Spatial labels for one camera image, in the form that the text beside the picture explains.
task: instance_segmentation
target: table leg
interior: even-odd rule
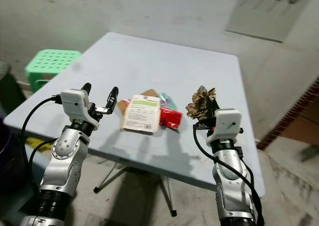
[[[174,199],[174,194],[173,194],[173,187],[171,185],[171,180],[169,177],[167,177],[167,189],[168,189],[168,195],[170,199],[170,213],[172,217],[177,216],[177,211],[175,207],[175,199]]]
[[[112,173],[112,171],[115,169],[116,166],[116,162],[114,162],[114,164],[112,165],[111,170],[108,172],[108,174],[105,176],[105,178],[101,181],[101,183],[99,184],[99,186],[94,188],[94,193],[98,193],[100,191],[100,187],[103,185],[104,181],[106,181],[106,179],[110,176],[110,174]]]

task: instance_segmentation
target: robotic arm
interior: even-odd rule
[[[66,209],[74,196],[80,180],[81,168],[88,153],[92,131],[99,128],[103,114],[111,114],[117,102],[118,88],[109,94],[105,108],[90,103],[88,95],[91,84],[82,89],[61,92],[64,112],[70,117],[61,136],[52,146],[52,157],[37,192],[34,212],[26,216],[21,226],[63,226]]]
[[[235,109],[220,109],[216,100],[209,101],[209,104],[211,116],[194,125],[194,139],[198,148],[214,161],[212,173],[217,185],[216,202],[220,224],[222,226],[255,226],[247,180],[246,182],[243,180],[247,178],[248,169],[242,161],[241,147],[234,146],[237,134],[243,133],[240,127],[241,114]],[[214,156],[209,155],[199,145],[196,130],[203,129],[208,130],[206,144],[211,147]],[[252,191],[254,200],[258,201],[255,202],[255,205],[258,204],[257,225],[263,226],[260,200],[254,188]]]

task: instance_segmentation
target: table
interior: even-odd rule
[[[255,176],[259,196],[265,194],[260,164],[251,127],[240,67],[236,56],[146,40],[117,33],[107,33],[81,58],[57,75],[21,104],[4,120],[20,130],[27,114],[41,100],[62,90],[92,84],[89,99],[102,107],[113,86],[118,99],[128,99],[148,89],[167,93],[183,113],[179,133],[169,128],[154,135],[121,131],[121,112],[116,108],[105,115],[100,128],[92,133],[89,153],[126,165],[164,175],[186,183],[214,190],[213,162],[196,147],[192,125],[185,106],[200,85],[215,87],[221,108],[235,108],[242,113],[244,133],[236,145],[243,148],[244,159]],[[28,134],[45,138],[58,137],[69,124],[61,105],[47,103],[38,109],[26,128]],[[205,146],[205,131],[199,142]]]

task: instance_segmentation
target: concrete wall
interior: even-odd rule
[[[108,31],[234,54],[262,137],[319,75],[319,0],[284,44],[225,32],[236,1],[0,0],[0,57],[25,81],[24,67],[38,50],[84,51]]]

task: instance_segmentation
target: yellow object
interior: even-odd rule
[[[38,145],[40,145],[42,142],[44,142],[43,140],[37,139],[37,138],[33,138],[33,137],[28,137],[26,139],[26,143],[31,146],[32,148],[36,148]],[[40,152],[44,152],[46,150],[51,150],[52,148],[52,144],[48,143],[43,145],[42,147],[40,147],[40,149],[38,149],[38,151]]]

